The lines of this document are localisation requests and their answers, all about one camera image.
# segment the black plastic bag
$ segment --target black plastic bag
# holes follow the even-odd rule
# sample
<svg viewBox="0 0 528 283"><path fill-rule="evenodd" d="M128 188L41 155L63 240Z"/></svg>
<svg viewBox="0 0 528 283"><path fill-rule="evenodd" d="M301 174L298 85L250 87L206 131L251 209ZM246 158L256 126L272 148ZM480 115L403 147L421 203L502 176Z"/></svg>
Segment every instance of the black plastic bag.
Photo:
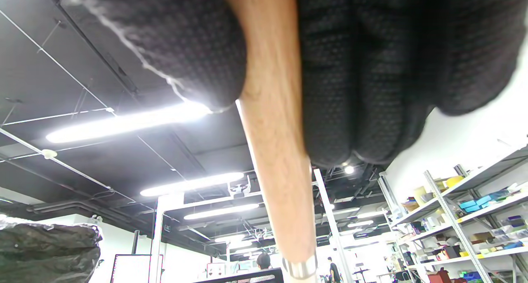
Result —
<svg viewBox="0 0 528 283"><path fill-rule="evenodd" d="M87 283L102 240L95 225L0 217L0 283Z"/></svg>

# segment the wooden pole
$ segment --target wooden pole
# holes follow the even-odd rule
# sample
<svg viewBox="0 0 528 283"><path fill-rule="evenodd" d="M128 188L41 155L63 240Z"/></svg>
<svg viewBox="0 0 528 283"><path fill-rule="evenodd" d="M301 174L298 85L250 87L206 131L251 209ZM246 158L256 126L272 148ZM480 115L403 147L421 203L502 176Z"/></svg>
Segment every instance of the wooden pole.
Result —
<svg viewBox="0 0 528 283"><path fill-rule="evenodd" d="M311 163L302 138L296 0L227 0L247 43L238 106L277 246L295 281L315 281Z"/></svg>

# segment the white column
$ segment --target white column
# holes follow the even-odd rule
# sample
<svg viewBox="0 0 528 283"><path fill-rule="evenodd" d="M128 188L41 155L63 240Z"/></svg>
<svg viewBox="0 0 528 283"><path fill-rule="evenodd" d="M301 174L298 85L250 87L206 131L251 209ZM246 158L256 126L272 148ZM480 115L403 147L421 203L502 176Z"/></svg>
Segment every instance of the white column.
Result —
<svg viewBox="0 0 528 283"><path fill-rule="evenodd" d="M341 246L341 237L339 236L339 230L337 228L337 223L335 222L334 212L330 206L330 200L328 199L328 194L326 193L325 183L323 182L323 177L321 176L321 171L319 169L313 170L315 174L315 180L317 181L317 186L319 187L319 193L321 193L321 200L323 200L323 206L325 208L326 217L328 218L328 224L330 225L330 231L332 232L332 240L335 241L337 254L341 261L341 268L345 273L345 283L352 283L352 275L349 271L349 264L347 264L347 258L345 257L345 252L343 251L343 246Z"/></svg>

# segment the whiteboard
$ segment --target whiteboard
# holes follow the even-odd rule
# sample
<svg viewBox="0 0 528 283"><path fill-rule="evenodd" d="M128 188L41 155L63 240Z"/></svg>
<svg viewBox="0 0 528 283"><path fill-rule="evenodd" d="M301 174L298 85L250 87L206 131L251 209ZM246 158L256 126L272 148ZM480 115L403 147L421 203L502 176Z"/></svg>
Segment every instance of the whiteboard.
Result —
<svg viewBox="0 0 528 283"><path fill-rule="evenodd" d="M110 283L148 282L150 262L150 255L116 254ZM163 255L160 255L160 268L162 268L162 265Z"/></svg>

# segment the ceiling light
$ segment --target ceiling light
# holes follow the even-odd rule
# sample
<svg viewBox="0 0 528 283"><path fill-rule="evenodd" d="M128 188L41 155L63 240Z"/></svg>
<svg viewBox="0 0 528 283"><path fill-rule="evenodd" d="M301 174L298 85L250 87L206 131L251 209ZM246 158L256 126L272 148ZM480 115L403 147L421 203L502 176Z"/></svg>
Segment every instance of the ceiling light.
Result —
<svg viewBox="0 0 528 283"><path fill-rule="evenodd" d="M236 213L236 212L242 212L245 210L253 210L259 207L259 204L247 204L242 206L234 206L229 208L221 208L218 210L207 210L205 212L200 213L194 213L187 215L183 217L185 220L193 220L193 219L199 219L199 218L206 218L206 217L213 217L218 215L224 215L224 214L230 214L230 213Z"/></svg>
<svg viewBox="0 0 528 283"><path fill-rule="evenodd" d="M195 180L181 181L177 183L162 185L153 187L151 189L145 189L141 191L143 196L160 196L179 191L188 191L192 189L200 189L213 185L219 185L224 183L230 183L236 180L240 180L244 177L243 172L229 172L228 174L221 174L216 176L210 176Z"/></svg>
<svg viewBox="0 0 528 283"><path fill-rule="evenodd" d="M375 216L383 215L386 212L387 212L386 210L381 210L381 211L377 211L377 212L368 212L368 213L362 213L362 214L356 215L354 217L357 217L357 218L369 218L369 217L375 217Z"/></svg>
<svg viewBox="0 0 528 283"><path fill-rule="evenodd" d="M364 225L370 225L374 223L374 221L372 220L368 220L368 221L361 221L361 222L356 222L356 223L350 223L349 225L347 225L348 227L357 227L357 226L364 226Z"/></svg>
<svg viewBox="0 0 528 283"><path fill-rule="evenodd" d="M229 244L229 248L230 249L237 249L237 248L249 247L251 245L253 245L253 243L251 243L251 241L238 241L238 242L231 242Z"/></svg>
<svg viewBox="0 0 528 283"><path fill-rule="evenodd" d="M215 238L216 243L225 243L225 242L236 242L242 241L245 237L245 234L237 234L236 236L223 236L222 238Z"/></svg>
<svg viewBox="0 0 528 283"><path fill-rule="evenodd" d="M240 249L240 250L235 251L234 253L231 253L230 255L248 253L248 252L253 252L253 251L257 251L257 250L258 250L257 247L247 248L247 249Z"/></svg>
<svg viewBox="0 0 528 283"><path fill-rule="evenodd" d="M46 138L53 143L95 139L157 125L197 120L210 112L203 104L184 102L160 110L115 116L113 118L66 127L48 134Z"/></svg>
<svg viewBox="0 0 528 283"><path fill-rule="evenodd" d="M345 174L351 174L354 172L354 167L353 166L346 166L345 167Z"/></svg>

